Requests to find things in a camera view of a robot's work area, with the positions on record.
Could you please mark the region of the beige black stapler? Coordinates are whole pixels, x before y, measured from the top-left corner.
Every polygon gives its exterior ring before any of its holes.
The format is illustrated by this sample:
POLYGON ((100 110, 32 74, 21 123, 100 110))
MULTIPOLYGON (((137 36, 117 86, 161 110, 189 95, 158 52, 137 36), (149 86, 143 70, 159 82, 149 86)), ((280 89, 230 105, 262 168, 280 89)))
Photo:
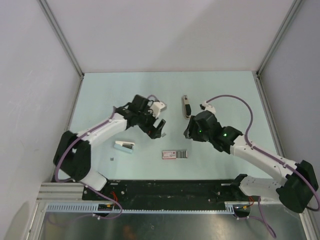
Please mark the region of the beige black stapler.
POLYGON ((191 105, 187 95, 182 96, 183 114, 186 119, 189 119, 192 115, 191 105))

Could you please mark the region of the red white staple box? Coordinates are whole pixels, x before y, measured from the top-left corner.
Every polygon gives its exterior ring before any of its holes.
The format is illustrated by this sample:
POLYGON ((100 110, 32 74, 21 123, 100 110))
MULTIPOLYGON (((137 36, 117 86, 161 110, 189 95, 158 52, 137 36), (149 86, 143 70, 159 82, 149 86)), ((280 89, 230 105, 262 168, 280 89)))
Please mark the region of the red white staple box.
POLYGON ((175 159, 187 159, 188 151, 187 150, 167 150, 162 151, 163 160, 175 160, 175 159))

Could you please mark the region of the light blue white stapler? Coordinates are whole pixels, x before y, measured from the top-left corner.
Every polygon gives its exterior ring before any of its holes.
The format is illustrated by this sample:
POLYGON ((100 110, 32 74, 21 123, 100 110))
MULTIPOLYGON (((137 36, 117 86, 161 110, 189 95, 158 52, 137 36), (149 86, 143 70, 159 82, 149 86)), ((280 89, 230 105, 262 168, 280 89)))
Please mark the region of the light blue white stapler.
POLYGON ((116 140, 113 147, 121 152, 132 154, 135 148, 135 143, 116 140))

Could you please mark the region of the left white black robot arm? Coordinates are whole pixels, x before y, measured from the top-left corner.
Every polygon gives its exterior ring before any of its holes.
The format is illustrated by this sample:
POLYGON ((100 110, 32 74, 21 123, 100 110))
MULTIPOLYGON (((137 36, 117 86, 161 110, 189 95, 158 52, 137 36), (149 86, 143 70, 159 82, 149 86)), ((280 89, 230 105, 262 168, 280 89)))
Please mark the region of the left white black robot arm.
POLYGON ((160 138, 166 121, 162 119, 158 125, 155 122, 165 108, 166 104, 155 96, 143 97, 137 94, 131 102, 114 107, 111 116, 97 125, 79 132, 65 131, 53 158, 55 181, 82 183, 92 188, 98 199, 107 199, 111 188, 107 185, 107 178, 92 167, 93 148, 135 126, 153 140, 160 138), (60 171, 67 174, 68 178, 60 179, 60 171))

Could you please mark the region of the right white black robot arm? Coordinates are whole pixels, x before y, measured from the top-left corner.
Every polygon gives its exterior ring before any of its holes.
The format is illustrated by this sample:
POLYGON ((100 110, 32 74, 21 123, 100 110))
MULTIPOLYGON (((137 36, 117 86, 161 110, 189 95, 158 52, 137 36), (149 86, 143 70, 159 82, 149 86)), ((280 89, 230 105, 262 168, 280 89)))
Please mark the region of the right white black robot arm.
POLYGON ((267 198, 280 201, 289 210, 300 214, 313 197, 318 197, 319 185, 309 162, 302 160, 298 163, 260 149, 241 131, 232 126, 222 127, 209 110, 190 116, 183 134, 186 139, 209 142, 219 152, 239 157, 271 177, 238 175, 230 188, 231 196, 237 201, 247 196, 267 198))

